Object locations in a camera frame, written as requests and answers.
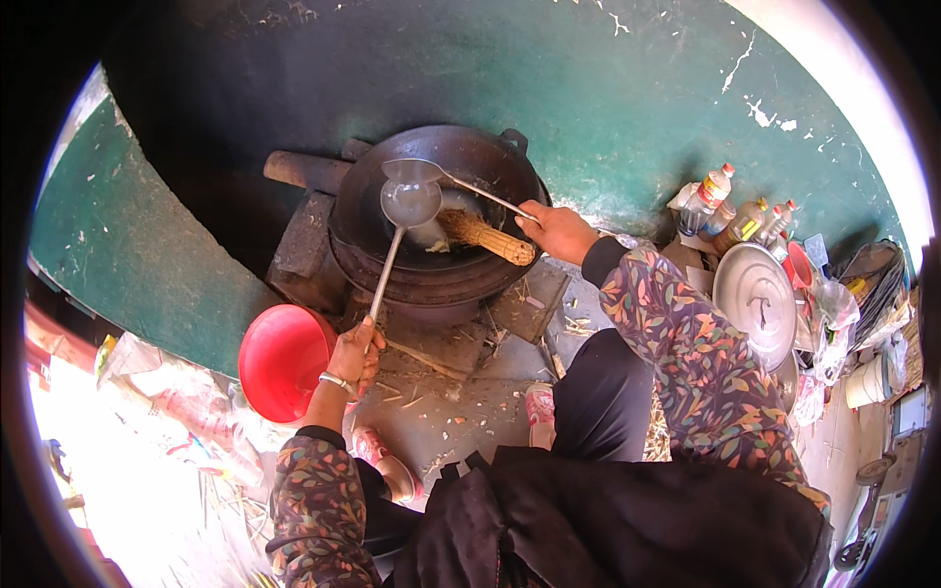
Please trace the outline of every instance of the aluminum pot lid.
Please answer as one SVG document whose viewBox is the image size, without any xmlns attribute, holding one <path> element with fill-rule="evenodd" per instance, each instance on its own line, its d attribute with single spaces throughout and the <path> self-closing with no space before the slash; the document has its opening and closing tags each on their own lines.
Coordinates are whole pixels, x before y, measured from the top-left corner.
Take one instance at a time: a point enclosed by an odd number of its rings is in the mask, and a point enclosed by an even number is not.
<svg viewBox="0 0 941 588">
<path fill-rule="evenodd" d="M 794 346 L 797 304 L 788 275 L 764 247 L 740 243 L 719 262 L 712 301 L 743 333 L 765 370 L 774 372 Z"/>
</svg>

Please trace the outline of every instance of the white bucket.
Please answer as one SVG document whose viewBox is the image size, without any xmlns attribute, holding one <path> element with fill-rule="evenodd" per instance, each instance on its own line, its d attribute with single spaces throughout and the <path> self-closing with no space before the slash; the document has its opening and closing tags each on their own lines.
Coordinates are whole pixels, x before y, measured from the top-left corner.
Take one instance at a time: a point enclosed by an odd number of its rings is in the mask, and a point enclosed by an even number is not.
<svg viewBox="0 0 941 588">
<path fill-rule="evenodd" d="M 871 405 L 885 400 L 885 357 L 876 356 L 859 366 L 846 378 L 846 404 L 850 408 Z"/>
</svg>

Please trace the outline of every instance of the red bowl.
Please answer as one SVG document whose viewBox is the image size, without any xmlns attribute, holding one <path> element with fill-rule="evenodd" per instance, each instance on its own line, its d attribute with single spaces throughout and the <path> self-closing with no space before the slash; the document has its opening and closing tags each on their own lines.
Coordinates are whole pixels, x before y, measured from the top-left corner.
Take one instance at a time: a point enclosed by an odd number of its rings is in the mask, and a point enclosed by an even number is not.
<svg viewBox="0 0 941 588">
<path fill-rule="evenodd" d="M 238 355 L 248 403 L 269 421 L 298 421 L 336 343 L 333 328 L 313 310 L 281 304 L 262 312 L 248 328 Z"/>
</svg>

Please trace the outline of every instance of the green painted wall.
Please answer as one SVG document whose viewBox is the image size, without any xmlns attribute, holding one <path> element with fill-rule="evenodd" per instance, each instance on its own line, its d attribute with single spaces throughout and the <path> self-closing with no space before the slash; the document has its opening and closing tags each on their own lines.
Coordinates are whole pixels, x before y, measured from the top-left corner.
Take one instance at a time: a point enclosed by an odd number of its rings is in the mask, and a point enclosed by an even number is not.
<svg viewBox="0 0 941 588">
<path fill-rule="evenodd" d="M 450 18 L 424 31 L 422 47 L 399 49 L 414 59 L 408 70 L 449 88 L 448 120 L 526 134 L 557 202 L 650 236 L 684 183 L 729 161 L 738 170 L 733 201 L 793 198 L 804 208 L 799 238 L 822 232 L 835 246 L 867 228 L 902 238 L 879 173 L 833 101 L 729 5 L 443 4 Z M 760 126 L 749 103 L 774 122 Z M 349 110 L 336 144 L 348 135 L 375 140 L 394 126 L 355 104 Z M 787 120 L 796 129 L 782 130 Z"/>
<path fill-rule="evenodd" d="M 30 253 L 104 318 L 238 377 L 242 337 L 280 299 L 219 246 L 144 158 L 105 99 L 46 184 Z"/>
<path fill-rule="evenodd" d="M 203 168 L 245 178 L 275 149 L 339 156 L 437 123 L 520 130 L 555 200 L 612 229 L 654 235 L 684 183 L 729 161 L 733 201 L 794 198 L 801 238 L 902 238 L 834 103 L 720 0 L 153 3 L 104 65 L 148 158 L 232 251 L 260 220 L 279 234 L 299 193 L 209 195 Z"/>
</svg>

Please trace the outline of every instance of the ladle handle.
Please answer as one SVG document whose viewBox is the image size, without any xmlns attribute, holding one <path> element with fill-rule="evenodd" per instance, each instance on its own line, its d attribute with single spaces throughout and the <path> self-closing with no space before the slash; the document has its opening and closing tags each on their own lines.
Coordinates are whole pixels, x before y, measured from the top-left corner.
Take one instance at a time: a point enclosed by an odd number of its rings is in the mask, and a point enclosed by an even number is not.
<svg viewBox="0 0 941 588">
<path fill-rule="evenodd" d="M 373 305 L 369 308 L 369 315 L 376 319 L 379 313 L 379 306 L 382 304 L 382 295 L 386 292 L 386 284 L 389 283 L 389 274 L 392 273 L 392 264 L 395 262 L 395 254 L 399 252 L 399 246 L 402 244 L 402 237 L 406 234 L 404 227 L 395 228 L 395 236 L 392 237 L 392 245 L 389 247 L 389 255 L 386 256 L 386 264 L 382 266 L 382 274 L 379 276 L 379 283 L 375 286 L 375 295 L 373 296 Z"/>
<path fill-rule="evenodd" d="M 520 210 L 520 208 L 519 208 L 518 206 L 516 206 L 516 205 L 514 205 L 514 204 L 510 204 L 509 202 L 507 202 L 507 201 L 504 200 L 504 199 L 497 198 L 496 196 L 494 196 L 494 195 L 492 195 L 492 194 L 489 194 L 489 193 L 485 192 L 484 190 L 481 190 L 480 188 L 478 188 L 478 187 L 475 186 L 475 185 L 472 185 L 472 184 L 469 184 L 469 183 L 467 183 L 467 182 L 463 182 L 463 181 L 461 181 L 461 180 L 458 180 L 456 177 L 452 176 L 451 174 L 448 174 L 448 177 L 451 178 L 452 180 L 454 180 L 457 185 L 464 186 L 464 187 L 467 188 L 468 190 L 470 190 L 470 191 L 472 191 L 472 192 L 476 192 L 477 194 L 480 194 L 480 195 L 483 196 L 484 198 L 489 198 L 489 199 L 493 200 L 494 202 L 496 202 L 497 204 L 502 204 L 503 206 L 505 206 L 506 208 L 510 209 L 511 211 L 513 211 L 514 213 L 516 213 L 517 215 L 520 215 L 520 216 L 522 216 L 523 218 L 529 218 L 530 220 L 535 221 L 536 224 L 539 224 L 539 221 L 538 221 L 538 219 L 536 219 L 535 216 L 530 215 L 529 213 L 523 212 L 522 210 Z"/>
</svg>

